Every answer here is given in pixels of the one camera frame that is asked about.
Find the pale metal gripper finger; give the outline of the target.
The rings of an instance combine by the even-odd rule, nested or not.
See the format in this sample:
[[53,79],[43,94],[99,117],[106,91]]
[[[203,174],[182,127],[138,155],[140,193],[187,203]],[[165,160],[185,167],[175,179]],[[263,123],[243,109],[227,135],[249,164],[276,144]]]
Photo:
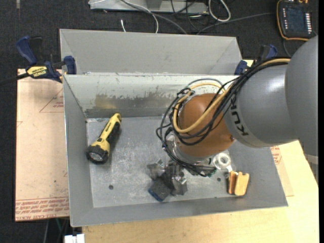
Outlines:
[[149,176],[151,179],[157,179],[165,172],[165,163],[158,159],[156,162],[149,163],[147,165],[149,169]]
[[171,195],[184,195],[187,192],[187,179],[180,175],[171,178],[173,189]]

